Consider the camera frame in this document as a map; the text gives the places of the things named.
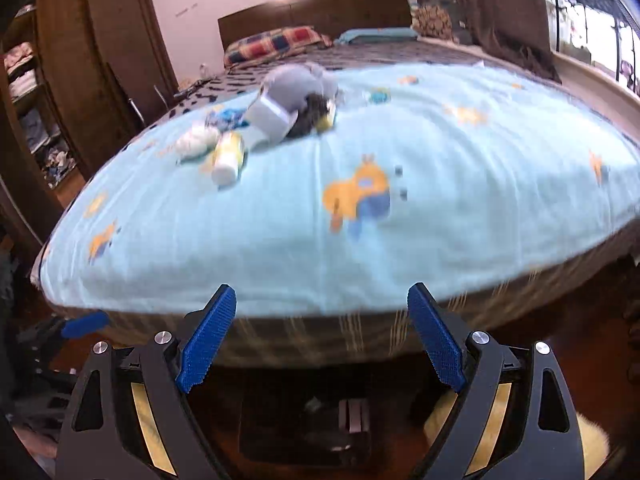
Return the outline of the dark wooden headboard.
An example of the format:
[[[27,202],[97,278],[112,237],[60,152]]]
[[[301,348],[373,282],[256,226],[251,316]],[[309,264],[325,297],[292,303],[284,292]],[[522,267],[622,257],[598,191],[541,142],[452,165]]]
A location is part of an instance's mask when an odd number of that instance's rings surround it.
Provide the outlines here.
[[[336,38],[355,28],[408,27],[409,0],[273,0],[218,20],[222,46],[260,32],[308,25]]]

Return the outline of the plaid mattress side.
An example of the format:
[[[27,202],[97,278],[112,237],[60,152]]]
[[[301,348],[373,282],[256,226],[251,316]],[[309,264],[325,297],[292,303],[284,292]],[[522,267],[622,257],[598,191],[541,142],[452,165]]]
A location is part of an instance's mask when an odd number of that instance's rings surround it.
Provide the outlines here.
[[[265,237],[187,229],[178,235],[113,233],[90,255],[86,240],[51,240],[32,280],[70,318],[104,311],[106,334],[141,344],[174,330],[222,283],[236,289],[236,315],[217,354],[232,367],[308,367],[385,360],[416,351],[406,288],[432,278],[439,303],[480,328],[526,315],[584,284],[631,251],[630,222],[568,259],[452,278],[430,248],[410,240]]]

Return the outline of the teal flat pillow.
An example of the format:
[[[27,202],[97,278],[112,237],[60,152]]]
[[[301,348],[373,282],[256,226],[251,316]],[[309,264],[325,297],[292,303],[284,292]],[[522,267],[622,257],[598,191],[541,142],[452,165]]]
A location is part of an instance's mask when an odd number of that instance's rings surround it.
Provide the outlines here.
[[[382,42],[414,41],[418,33],[410,27],[356,28],[342,32],[334,44],[382,44]]]

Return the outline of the dark wooden wardrobe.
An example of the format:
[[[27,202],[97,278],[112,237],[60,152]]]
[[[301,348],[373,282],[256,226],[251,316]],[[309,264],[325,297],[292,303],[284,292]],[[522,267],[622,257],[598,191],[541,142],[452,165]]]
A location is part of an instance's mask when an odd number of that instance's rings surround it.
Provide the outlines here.
[[[175,103],[178,82],[153,0],[35,0],[34,39],[49,114],[84,178],[138,134],[107,63]]]

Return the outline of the dark wooden chair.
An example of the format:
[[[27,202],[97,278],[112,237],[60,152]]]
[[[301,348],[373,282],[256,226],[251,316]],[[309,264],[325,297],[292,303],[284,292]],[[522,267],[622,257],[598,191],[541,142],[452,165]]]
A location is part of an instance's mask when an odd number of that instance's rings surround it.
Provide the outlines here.
[[[110,63],[106,64],[107,73],[124,99],[126,111],[137,132],[148,128],[168,112],[169,106],[160,88],[152,82],[142,80],[127,82],[122,80]]]

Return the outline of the plaid red blue pillow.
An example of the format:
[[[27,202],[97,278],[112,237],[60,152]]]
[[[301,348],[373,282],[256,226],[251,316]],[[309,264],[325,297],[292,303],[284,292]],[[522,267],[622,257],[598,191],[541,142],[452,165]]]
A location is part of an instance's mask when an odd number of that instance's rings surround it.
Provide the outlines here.
[[[332,39],[317,32],[314,26],[271,29],[230,44],[224,51],[224,67],[231,70],[259,65],[289,58],[312,48],[325,49],[332,46]]]

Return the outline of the brown patterned cushion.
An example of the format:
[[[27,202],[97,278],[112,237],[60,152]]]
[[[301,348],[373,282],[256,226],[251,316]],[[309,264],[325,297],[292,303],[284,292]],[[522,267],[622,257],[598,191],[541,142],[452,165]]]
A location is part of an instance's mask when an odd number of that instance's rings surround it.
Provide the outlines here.
[[[466,24],[465,10],[458,0],[428,0],[411,6],[411,28],[420,37],[430,37],[455,44],[474,44]]]

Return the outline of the dark brown curtain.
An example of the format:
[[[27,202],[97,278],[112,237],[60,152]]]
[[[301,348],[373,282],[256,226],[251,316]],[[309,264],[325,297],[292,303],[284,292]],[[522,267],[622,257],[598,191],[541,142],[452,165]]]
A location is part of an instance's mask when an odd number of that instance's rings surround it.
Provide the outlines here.
[[[474,44],[495,58],[558,82],[546,0],[458,0]]]

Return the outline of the grey owl plush toy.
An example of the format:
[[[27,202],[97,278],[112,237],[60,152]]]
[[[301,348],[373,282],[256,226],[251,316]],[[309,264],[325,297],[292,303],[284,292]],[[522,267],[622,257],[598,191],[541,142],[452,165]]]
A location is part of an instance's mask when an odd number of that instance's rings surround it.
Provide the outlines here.
[[[334,73],[314,62],[277,66],[270,70],[260,86],[262,94],[269,96],[290,113],[301,112],[306,108],[306,96],[309,93],[333,99],[337,91],[338,82]]]

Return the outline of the grey black patterned blanket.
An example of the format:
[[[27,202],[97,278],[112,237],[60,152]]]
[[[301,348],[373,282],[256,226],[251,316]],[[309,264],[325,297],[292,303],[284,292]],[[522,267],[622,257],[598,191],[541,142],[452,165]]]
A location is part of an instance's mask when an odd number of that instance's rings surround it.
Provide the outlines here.
[[[200,81],[179,96],[157,122],[188,114],[203,106],[213,106],[236,96],[258,90],[272,77],[297,78],[307,90],[337,84],[337,73],[352,68],[383,67],[394,64],[462,64],[483,63],[505,68],[520,76],[543,84],[549,79],[530,70],[494,58],[480,48],[465,49],[447,41],[402,40],[376,44],[336,44],[329,48],[309,47],[288,58],[277,58],[253,65],[234,66]]]

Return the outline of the blue tissue pack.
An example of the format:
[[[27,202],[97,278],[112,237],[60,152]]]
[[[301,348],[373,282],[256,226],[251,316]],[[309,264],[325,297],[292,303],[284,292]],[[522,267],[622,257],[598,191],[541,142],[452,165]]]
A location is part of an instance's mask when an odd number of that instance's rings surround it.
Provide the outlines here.
[[[246,128],[248,121],[244,117],[244,108],[222,108],[213,110],[205,118],[207,128],[215,128],[220,133]]]

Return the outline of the yellow white bottle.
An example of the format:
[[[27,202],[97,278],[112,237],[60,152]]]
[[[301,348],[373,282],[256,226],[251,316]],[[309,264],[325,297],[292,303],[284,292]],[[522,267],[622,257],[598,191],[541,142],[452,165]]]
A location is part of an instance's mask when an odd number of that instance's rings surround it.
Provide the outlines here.
[[[221,135],[213,151],[212,180],[224,188],[235,184],[244,166],[245,146],[242,136],[235,131]]]

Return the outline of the light blue cartoon sheet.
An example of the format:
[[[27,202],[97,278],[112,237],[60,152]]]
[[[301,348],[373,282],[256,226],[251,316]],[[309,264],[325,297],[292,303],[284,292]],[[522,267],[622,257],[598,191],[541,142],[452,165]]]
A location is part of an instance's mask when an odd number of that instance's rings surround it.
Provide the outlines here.
[[[187,229],[410,240],[452,278],[568,259],[639,214],[639,149],[565,93],[486,66],[395,64],[337,75],[332,129],[251,151],[235,184],[178,137],[206,110],[145,131],[107,162],[50,240]]]

